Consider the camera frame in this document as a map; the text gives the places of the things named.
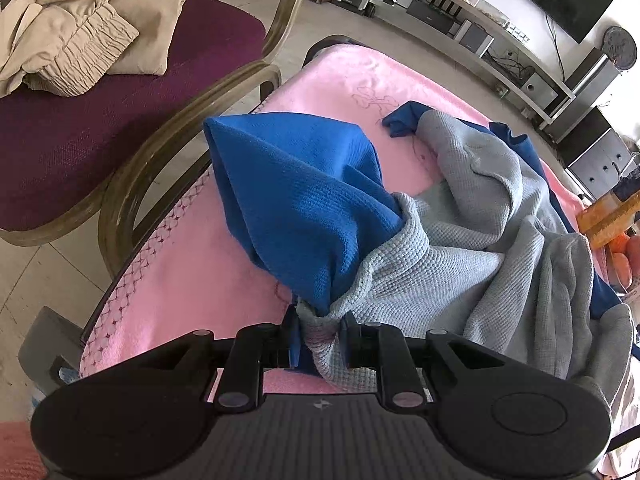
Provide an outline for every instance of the pink tablecloth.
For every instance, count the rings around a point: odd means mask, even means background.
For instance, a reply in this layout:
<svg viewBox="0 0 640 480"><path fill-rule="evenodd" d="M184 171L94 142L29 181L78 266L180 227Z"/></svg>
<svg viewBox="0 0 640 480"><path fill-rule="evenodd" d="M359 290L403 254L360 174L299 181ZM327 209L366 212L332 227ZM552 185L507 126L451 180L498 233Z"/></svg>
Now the pink tablecloth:
<svg viewBox="0 0 640 480"><path fill-rule="evenodd" d="M274 92L259 112L304 112L359 125L375 146L385 188L417 194L442 179L415 137L392 139L380 120L408 100L461 119L487 118L433 81L367 48L322 52ZM575 220L580 201L545 167ZM215 179L207 171L162 221L110 293L84 349L86 376L197 329L233 337L243 326L280 323L290 292L257 269L229 234ZM272 370L265 391L332 392L319 378Z"/></svg>

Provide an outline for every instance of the maroon upholstery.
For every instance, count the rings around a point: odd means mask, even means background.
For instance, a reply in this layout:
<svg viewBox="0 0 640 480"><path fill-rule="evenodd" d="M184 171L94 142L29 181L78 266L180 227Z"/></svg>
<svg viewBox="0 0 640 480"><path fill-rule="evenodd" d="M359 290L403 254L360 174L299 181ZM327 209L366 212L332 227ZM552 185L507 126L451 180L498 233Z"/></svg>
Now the maroon upholstery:
<svg viewBox="0 0 640 480"><path fill-rule="evenodd" d="M22 85L0 99L0 228L62 215L190 99L261 58L262 22L217 0L186 0L163 76L107 75L86 94Z"/></svg>

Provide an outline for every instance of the wooden chair frame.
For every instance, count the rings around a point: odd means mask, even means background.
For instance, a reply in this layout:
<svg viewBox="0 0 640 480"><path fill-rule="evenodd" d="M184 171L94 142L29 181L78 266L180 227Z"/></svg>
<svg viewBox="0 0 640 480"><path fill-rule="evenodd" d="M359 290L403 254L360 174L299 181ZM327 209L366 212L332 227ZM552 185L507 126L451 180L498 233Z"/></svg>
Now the wooden chair frame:
<svg viewBox="0 0 640 480"><path fill-rule="evenodd" d="M0 238L16 246L48 243L68 234L100 210L98 241L102 257L114 275L136 245L133 224L153 179L202 129L205 117L221 114L233 103L260 87L261 97L280 85L280 71L269 65L290 33L302 0L280 0L271 28L264 38L262 59L240 67L217 81L156 130L123 166L94 191L58 218L28 231L0 230ZM152 225L153 208L136 234Z"/></svg>

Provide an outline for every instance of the gray waffle-knit garment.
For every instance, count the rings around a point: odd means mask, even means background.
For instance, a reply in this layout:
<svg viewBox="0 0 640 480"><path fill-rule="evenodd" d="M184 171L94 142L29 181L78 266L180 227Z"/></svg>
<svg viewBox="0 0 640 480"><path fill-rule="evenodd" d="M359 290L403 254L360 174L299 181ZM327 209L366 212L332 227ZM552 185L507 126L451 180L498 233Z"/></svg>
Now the gray waffle-knit garment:
<svg viewBox="0 0 640 480"><path fill-rule="evenodd" d="M371 370L347 370L337 328L395 325L406 336L443 328L560 378L611 404L633 325L628 306L590 319L593 262L586 238L568 234L548 186L497 137L431 110L417 135L436 153L445 182L416 198L394 196L406 220L367 255L350 290L316 317L297 307L305 343L329 382L375 388Z"/></svg>

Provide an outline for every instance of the gray plastic stool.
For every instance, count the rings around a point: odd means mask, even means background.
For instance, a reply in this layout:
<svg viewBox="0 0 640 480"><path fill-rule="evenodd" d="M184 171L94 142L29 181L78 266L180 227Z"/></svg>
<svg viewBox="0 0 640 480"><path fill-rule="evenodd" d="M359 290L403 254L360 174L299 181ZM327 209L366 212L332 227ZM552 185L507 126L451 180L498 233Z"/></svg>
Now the gray plastic stool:
<svg viewBox="0 0 640 480"><path fill-rule="evenodd" d="M82 329L44 306L31 325L18 352L28 378L45 395L63 386L60 368L78 370L84 344Z"/></svg>

